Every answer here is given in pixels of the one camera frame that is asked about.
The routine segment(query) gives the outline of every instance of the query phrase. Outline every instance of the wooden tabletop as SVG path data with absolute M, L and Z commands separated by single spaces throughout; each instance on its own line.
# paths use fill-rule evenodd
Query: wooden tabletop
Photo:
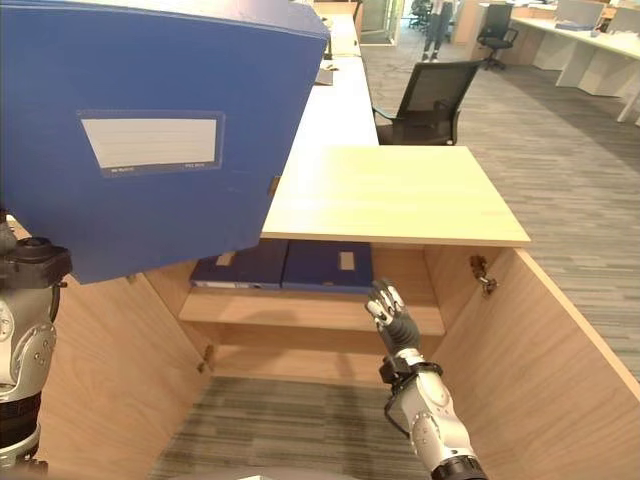
M 330 147 L 290 158 L 264 238 L 522 246 L 466 147 Z

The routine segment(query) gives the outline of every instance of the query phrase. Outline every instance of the wooden desk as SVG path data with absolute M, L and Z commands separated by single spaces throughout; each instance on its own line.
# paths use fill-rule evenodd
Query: wooden desk
M 520 35 L 505 63 L 533 64 L 561 70 L 559 87 L 578 87 L 591 95 L 623 96 L 640 81 L 640 39 L 633 36 L 573 32 L 555 28 L 555 21 L 513 18 Z M 624 121 L 635 102 L 633 96 L 618 116 Z
M 616 15 L 616 10 L 617 10 L 616 7 L 607 5 L 606 7 L 604 7 L 604 10 L 602 11 L 601 18 L 611 20 Z

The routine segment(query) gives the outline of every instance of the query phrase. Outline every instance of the blue binder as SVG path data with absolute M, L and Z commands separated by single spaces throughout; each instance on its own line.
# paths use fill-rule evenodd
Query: blue binder
M 256 245 L 328 38 L 288 0 L 170 3 L 0 3 L 0 201 L 82 283 Z
M 255 247 L 204 258 L 191 274 L 194 287 L 264 288 L 277 290 L 287 256 L 288 240 L 262 239 Z
M 289 241 L 282 288 L 367 294 L 372 280 L 368 243 Z

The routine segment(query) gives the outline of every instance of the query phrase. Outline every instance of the person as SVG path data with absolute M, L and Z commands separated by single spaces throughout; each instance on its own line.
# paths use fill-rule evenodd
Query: person
M 444 41 L 449 28 L 449 22 L 453 17 L 454 2 L 453 0 L 434 0 L 431 9 L 431 18 L 429 20 L 429 28 L 427 30 L 427 38 L 424 43 L 422 52 L 422 61 L 438 61 L 438 52 Z M 433 52 L 429 55 L 429 50 L 433 46 Z

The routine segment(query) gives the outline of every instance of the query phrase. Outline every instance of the desk surface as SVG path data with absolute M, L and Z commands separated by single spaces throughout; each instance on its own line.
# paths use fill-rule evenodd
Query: desk surface
M 590 32 L 573 32 L 571 30 L 561 30 L 555 28 L 555 20 L 542 18 L 514 17 L 511 19 L 511 21 L 547 32 L 553 32 L 557 35 L 562 35 L 573 40 L 585 42 L 595 47 L 599 47 L 614 53 L 618 53 L 620 55 L 625 55 L 627 57 L 640 60 L 640 39 L 638 39 L 637 36 L 621 37 L 620 35 L 608 35 L 605 33 L 601 33 L 597 37 L 592 37 L 590 35 Z
M 353 17 L 347 14 L 322 15 L 329 19 L 331 52 L 334 57 L 359 57 L 360 45 Z
M 521 246 L 529 237 L 466 147 L 335 147 L 290 159 L 265 238 Z
M 378 136 L 362 59 L 343 57 L 322 62 L 333 65 L 333 85 L 311 90 L 291 147 L 289 161 L 332 145 L 377 145 Z
M 532 3 L 528 5 L 528 8 L 534 8 L 537 10 L 556 10 L 558 8 L 557 5 L 545 5 L 543 3 Z

